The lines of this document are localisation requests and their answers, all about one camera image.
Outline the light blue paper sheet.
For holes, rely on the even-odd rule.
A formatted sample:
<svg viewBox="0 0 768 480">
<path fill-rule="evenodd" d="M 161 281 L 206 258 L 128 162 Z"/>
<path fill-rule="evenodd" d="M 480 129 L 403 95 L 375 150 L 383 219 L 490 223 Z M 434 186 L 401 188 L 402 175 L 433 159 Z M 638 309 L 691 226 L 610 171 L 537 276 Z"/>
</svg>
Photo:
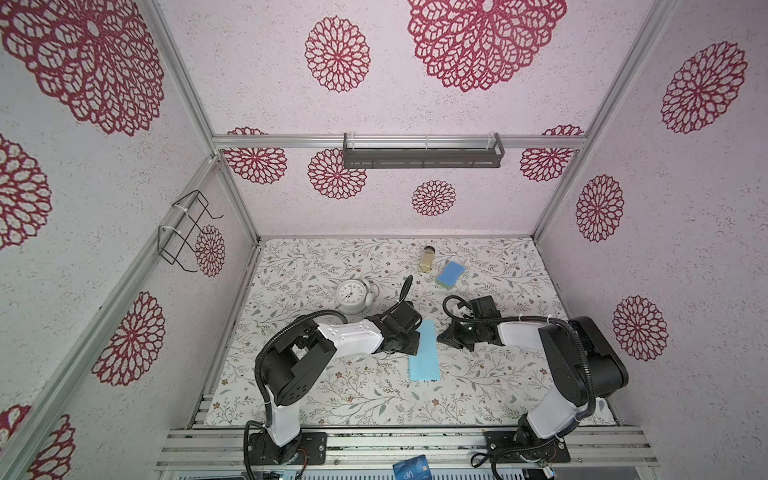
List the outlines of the light blue paper sheet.
<svg viewBox="0 0 768 480">
<path fill-rule="evenodd" d="M 435 322 L 423 320 L 417 331 L 419 345 L 417 354 L 408 360 L 409 378 L 411 381 L 439 381 L 441 371 Z"/>
</svg>

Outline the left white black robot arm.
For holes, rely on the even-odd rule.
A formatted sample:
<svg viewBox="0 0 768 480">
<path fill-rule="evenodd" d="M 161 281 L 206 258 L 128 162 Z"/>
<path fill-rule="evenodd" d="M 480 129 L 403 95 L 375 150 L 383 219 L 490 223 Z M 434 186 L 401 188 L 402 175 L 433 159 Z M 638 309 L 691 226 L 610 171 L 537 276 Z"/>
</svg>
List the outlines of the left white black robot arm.
<svg viewBox="0 0 768 480">
<path fill-rule="evenodd" d="M 264 428 L 271 443 L 285 447 L 300 433 L 300 400 L 335 358 L 418 352 L 423 317 L 403 300 L 384 312 L 349 323 L 337 310 L 298 317 L 258 353 L 254 378 L 265 406 Z"/>
</svg>

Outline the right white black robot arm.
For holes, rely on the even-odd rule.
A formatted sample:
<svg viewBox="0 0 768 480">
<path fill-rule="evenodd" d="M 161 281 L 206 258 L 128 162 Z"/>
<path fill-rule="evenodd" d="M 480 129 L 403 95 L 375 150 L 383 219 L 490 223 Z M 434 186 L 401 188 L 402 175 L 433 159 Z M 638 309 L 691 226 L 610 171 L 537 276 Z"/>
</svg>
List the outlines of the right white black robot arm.
<svg viewBox="0 0 768 480">
<path fill-rule="evenodd" d="M 532 448 L 561 438 L 592 416 L 597 400 L 629 383 L 628 371 L 595 322 L 586 316 L 504 316 L 490 296 L 442 303 L 450 324 L 437 337 L 443 345 L 472 352 L 478 344 L 519 347 L 545 355 L 552 387 L 518 421 L 515 442 Z"/>
</svg>

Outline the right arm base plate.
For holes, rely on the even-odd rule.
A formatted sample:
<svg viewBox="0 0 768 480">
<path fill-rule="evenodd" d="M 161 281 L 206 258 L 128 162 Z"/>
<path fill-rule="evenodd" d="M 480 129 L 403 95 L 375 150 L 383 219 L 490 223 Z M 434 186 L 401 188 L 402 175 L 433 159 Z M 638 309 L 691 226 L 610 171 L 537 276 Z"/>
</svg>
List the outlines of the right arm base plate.
<svg viewBox="0 0 768 480">
<path fill-rule="evenodd" d="M 515 430 L 484 433 L 487 453 L 499 464 L 569 463 L 571 456 L 565 441 L 557 436 L 550 439 L 519 437 Z"/>
</svg>

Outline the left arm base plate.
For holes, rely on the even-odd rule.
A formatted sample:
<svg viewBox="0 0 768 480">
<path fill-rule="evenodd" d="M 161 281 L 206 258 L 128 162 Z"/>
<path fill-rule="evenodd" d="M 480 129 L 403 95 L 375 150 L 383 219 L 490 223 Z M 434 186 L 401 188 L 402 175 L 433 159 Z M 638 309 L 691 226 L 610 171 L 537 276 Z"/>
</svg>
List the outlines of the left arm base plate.
<svg viewBox="0 0 768 480">
<path fill-rule="evenodd" d="M 299 436 L 278 447 L 264 431 L 250 433 L 244 447 L 247 466 L 314 466 L 325 463 L 328 435 L 325 432 L 301 431 Z"/>
</svg>

